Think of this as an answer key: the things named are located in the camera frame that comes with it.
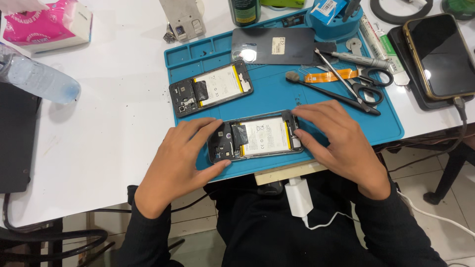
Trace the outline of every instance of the phone battery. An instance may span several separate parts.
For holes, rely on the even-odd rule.
[[[208,91],[208,99],[200,101],[200,107],[242,94],[250,89],[250,86],[241,85],[241,80],[234,65],[198,76],[194,79],[194,82],[199,81],[206,82],[206,89]]]
[[[291,150],[287,122],[282,117],[241,122],[246,127],[248,143],[241,146],[241,156]]]

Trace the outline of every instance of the smartphone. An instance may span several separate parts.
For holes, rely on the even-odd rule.
[[[474,60],[454,16],[444,13],[412,19],[403,30],[428,97],[438,100],[475,94]]]
[[[173,83],[168,87],[177,118],[245,96],[254,91],[239,60]]]
[[[221,160],[298,153],[304,150],[294,134],[298,119],[290,110],[281,110],[225,121],[208,138],[211,163]]]

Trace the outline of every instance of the green can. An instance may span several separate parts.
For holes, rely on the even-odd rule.
[[[259,21],[261,17],[261,2],[259,0],[228,0],[228,2],[236,26],[244,27]]]

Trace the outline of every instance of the white table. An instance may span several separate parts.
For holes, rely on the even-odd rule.
[[[82,93],[77,102],[66,106],[43,100],[31,183],[26,192],[11,197],[14,226],[126,202],[126,186],[140,183],[167,129],[174,126],[163,52],[180,43],[163,41],[166,21],[160,3],[81,2],[94,14],[91,43],[33,56],[75,78]],[[307,0],[305,7],[312,2]],[[361,5],[370,22],[376,22],[368,1]],[[235,28],[227,1],[205,0],[204,6],[206,37]],[[294,11],[263,7],[260,21]],[[431,13],[440,13],[438,4]],[[386,31],[394,26],[379,25]],[[460,26],[473,52],[475,20]],[[404,137],[461,124],[454,108],[424,112],[404,88],[387,90]],[[466,109],[469,123],[475,122],[475,101]]]

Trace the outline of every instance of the gold phone frame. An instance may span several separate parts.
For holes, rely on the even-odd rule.
[[[414,59],[414,61],[416,62],[416,67],[419,71],[419,76],[422,76],[422,84],[424,85],[424,89],[426,91],[426,95],[434,100],[440,100],[440,99],[449,99],[449,98],[454,98],[454,97],[461,97],[461,96],[466,96],[466,95],[475,95],[475,92],[471,92],[471,93],[465,93],[465,94],[459,94],[459,95],[450,95],[450,96],[437,96],[435,95],[433,92],[432,92],[432,89],[431,89],[431,86],[429,84],[429,79],[427,79],[427,76],[426,76],[426,73],[424,71],[424,68],[422,67],[422,62],[419,58],[419,55],[417,54],[417,51],[416,51],[416,46],[414,45],[414,41],[412,40],[412,36],[409,32],[409,27],[408,27],[408,24],[409,22],[411,21],[415,21],[415,20],[421,20],[421,19],[426,19],[426,18],[431,18],[431,17],[436,17],[436,16],[446,16],[446,15],[449,15],[452,17],[452,19],[454,20],[455,22],[455,25],[457,26],[457,30],[458,30],[458,33],[460,34],[460,36],[462,37],[462,42],[465,46],[465,49],[467,50],[467,54],[469,55],[470,57],[470,60],[472,61],[472,65],[475,66],[475,62],[474,62],[474,59],[472,58],[471,54],[470,54],[470,51],[468,50],[468,47],[467,47],[467,43],[465,43],[465,39],[462,35],[462,32],[460,31],[460,28],[458,26],[458,23],[455,19],[455,17],[452,15],[452,14],[449,14],[449,13],[442,13],[442,14],[437,14],[437,15],[432,15],[432,16],[428,16],[428,17],[423,17],[423,18],[420,18],[420,19],[410,19],[408,21],[406,21],[406,23],[404,23],[404,26],[402,27],[403,31],[404,31],[404,34],[406,35],[406,42],[408,43],[409,45],[409,49],[411,50],[411,53],[412,53],[412,58]]]

